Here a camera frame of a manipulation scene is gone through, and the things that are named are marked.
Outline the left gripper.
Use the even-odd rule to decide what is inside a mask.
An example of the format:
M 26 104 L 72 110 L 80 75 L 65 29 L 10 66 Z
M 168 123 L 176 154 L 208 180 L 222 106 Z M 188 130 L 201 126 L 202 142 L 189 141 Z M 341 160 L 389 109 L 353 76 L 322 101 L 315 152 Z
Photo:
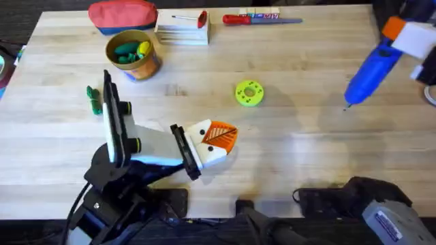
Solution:
M 225 122 L 206 119 L 188 127 L 187 134 L 195 149 L 184 128 L 174 124 L 168 133 L 143 127 L 134 122 L 130 102 L 118 103 L 118 109 L 131 160 L 146 165 L 181 166 L 192 180 L 201 175 L 200 161 L 203 168 L 223 161 L 236 143 L 238 129 Z

